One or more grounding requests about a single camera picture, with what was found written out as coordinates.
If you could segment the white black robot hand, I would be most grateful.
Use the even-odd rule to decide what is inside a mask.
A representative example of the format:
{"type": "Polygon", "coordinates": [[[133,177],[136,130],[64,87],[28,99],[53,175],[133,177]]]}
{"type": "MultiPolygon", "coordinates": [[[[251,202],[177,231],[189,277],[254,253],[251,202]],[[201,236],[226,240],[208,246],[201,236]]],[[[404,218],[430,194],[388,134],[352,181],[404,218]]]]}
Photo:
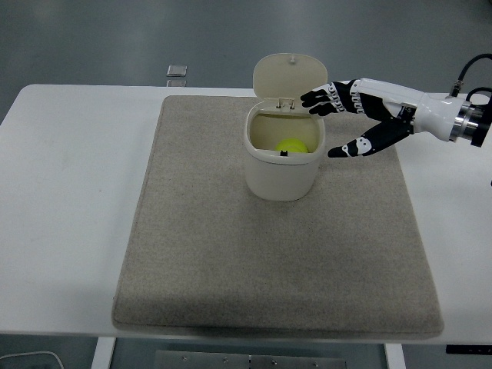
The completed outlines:
{"type": "Polygon", "coordinates": [[[460,98],[437,99],[422,91],[368,78],[333,81],[301,96],[302,106],[312,115],[349,112],[377,122],[360,137],[330,149],[330,158],[373,155],[414,133],[429,132],[441,141],[449,141],[463,103],[460,98]]]}

